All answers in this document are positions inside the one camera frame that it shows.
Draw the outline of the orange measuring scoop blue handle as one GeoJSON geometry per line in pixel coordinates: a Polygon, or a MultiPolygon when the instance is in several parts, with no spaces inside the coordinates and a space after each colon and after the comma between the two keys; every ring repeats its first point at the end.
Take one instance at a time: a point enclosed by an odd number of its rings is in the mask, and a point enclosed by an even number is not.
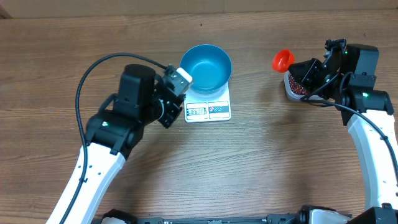
{"type": "Polygon", "coordinates": [[[295,62],[295,55],[289,49],[278,52],[272,60],[273,70],[284,73],[295,62]]]}

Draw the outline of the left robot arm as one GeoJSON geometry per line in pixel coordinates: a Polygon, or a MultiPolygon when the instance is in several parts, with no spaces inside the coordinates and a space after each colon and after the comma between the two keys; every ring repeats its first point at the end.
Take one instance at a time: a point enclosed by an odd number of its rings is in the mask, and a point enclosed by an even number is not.
{"type": "Polygon", "coordinates": [[[153,121],[165,128],[181,113],[193,78],[169,65],[164,76],[148,66],[126,65],[117,93],[110,95],[86,125],[75,169],[48,223],[91,223],[116,174],[153,121]]]}

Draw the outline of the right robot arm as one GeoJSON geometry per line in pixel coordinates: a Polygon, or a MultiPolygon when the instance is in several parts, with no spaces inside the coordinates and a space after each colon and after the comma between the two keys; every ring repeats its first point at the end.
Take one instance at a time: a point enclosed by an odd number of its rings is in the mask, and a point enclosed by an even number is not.
{"type": "Polygon", "coordinates": [[[397,223],[397,139],[394,108],[386,91],[375,90],[377,47],[325,43],[324,61],[312,58],[285,71],[308,94],[301,102],[335,107],[356,147],[365,188],[365,211],[354,218],[324,208],[304,208],[299,223],[397,223]]]}

